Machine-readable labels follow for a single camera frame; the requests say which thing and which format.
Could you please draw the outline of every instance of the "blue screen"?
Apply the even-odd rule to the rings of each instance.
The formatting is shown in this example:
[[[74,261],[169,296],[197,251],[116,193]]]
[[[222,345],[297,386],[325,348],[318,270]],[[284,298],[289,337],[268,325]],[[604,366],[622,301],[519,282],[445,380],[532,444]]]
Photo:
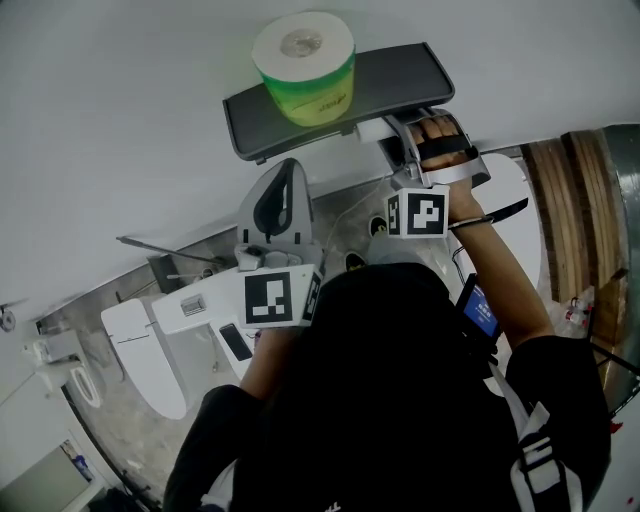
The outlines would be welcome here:
[[[464,314],[489,336],[493,336],[498,326],[498,321],[496,317],[493,316],[491,309],[489,309],[489,304],[487,304],[487,300],[484,297],[484,292],[477,286],[474,286],[471,291],[469,300],[464,307]]]

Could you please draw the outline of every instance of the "black shelf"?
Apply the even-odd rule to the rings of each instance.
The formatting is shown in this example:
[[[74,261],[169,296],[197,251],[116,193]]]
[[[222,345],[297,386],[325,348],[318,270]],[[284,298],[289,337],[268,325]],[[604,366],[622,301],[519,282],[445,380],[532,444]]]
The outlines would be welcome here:
[[[353,102],[340,118],[305,128],[278,110],[264,84],[223,100],[233,149],[243,160],[263,163],[290,149],[337,134],[357,123],[404,110],[446,103],[453,83],[427,43],[358,53]]]

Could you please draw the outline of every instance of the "black sleeve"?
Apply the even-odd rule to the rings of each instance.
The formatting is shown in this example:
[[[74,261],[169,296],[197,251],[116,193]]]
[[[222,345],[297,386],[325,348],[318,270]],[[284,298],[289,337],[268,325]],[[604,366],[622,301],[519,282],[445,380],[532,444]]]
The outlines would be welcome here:
[[[247,444],[261,408],[262,402],[236,386],[221,386],[205,395],[169,476],[165,512],[200,507],[202,495]]]
[[[559,458],[579,477],[586,506],[609,464],[609,413],[587,340],[546,336],[518,346],[507,380],[523,402],[541,402]]]

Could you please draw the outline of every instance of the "concrete floor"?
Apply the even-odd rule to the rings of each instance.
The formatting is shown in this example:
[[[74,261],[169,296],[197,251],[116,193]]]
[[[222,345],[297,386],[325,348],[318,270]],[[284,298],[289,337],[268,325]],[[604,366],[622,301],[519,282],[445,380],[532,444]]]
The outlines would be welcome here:
[[[518,159],[519,149],[512,148],[505,150],[505,153],[515,157],[519,165],[524,166],[522,159]],[[336,227],[327,256],[327,280],[342,272],[346,251],[352,249],[361,254],[366,253],[369,241],[368,220],[372,214],[382,211],[382,198],[391,192],[387,182],[379,187],[378,185],[378,183],[370,183],[314,201],[314,234],[324,244],[337,217],[356,201],[376,191],[372,197],[345,215]],[[225,256],[233,262],[231,265],[233,266],[235,261],[231,255],[236,243],[235,237],[235,230],[228,231],[193,245],[185,249],[185,252],[204,257]],[[538,291],[556,325],[558,334],[570,337],[583,336],[581,329],[564,320],[565,307],[551,300],[544,240],[542,247],[542,268]],[[428,245],[425,241],[417,242],[416,249],[428,256]],[[207,267],[206,263],[184,258],[174,257],[173,261],[182,274],[196,274]],[[450,269],[445,270],[447,273],[444,276],[445,282],[451,283],[451,286],[460,286],[455,269],[450,265]],[[122,298],[127,298],[153,281],[150,267],[148,265],[141,267],[49,315],[43,320],[43,326],[51,332],[65,329],[75,329],[78,332],[83,349],[92,361],[95,373],[101,381],[103,405],[100,409],[92,408],[78,394],[75,385],[69,384],[67,388],[76,403],[77,410],[114,464],[119,469],[126,470],[141,487],[148,485],[150,497],[161,499],[178,450],[197,413],[197,407],[189,411],[185,418],[177,421],[163,418],[152,410],[123,372],[100,319],[100,313],[104,309],[117,304],[116,292]],[[153,284],[138,296],[157,293],[159,288]],[[212,371],[210,375],[211,387],[237,383],[237,378],[222,348],[208,328],[200,328],[197,333],[194,332],[195,335],[206,339],[212,338],[216,348],[217,371]],[[506,367],[510,356],[506,340],[501,339],[498,346],[500,366]]]

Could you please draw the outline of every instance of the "shoe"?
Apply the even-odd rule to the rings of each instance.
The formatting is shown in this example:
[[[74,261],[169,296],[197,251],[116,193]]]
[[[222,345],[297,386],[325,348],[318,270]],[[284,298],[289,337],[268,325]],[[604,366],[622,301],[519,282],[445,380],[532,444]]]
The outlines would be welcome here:
[[[353,270],[358,270],[359,268],[366,267],[367,262],[357,252],[349,251],[344,256],[344,266],[347,269],[347,272],[352,272]]]
[[[379,231],[387,231],[387,221],[384,217],[376,215],[369,219],[369,235],[373,238]]]

